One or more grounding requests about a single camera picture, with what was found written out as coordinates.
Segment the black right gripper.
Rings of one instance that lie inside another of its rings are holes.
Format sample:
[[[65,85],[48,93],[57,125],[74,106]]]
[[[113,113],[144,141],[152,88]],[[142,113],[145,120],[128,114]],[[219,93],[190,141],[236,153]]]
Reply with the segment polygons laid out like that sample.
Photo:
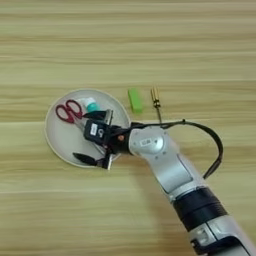
[[[108,125],[113,119],[113,111],[107,109],[105,111],[92,111],[83,115],[84,118],[99,120]],[[103,146],[112,154],[126,153],[129,154],[129,137],[130,129],[122,128],[120,126],[108,126],[105,131]],[[73,156],[80,162],[90,166],[109,169],[111,165],[111,155],[107,153],[103,158],[96,160],[95,158],[81,153],[74,153]]]

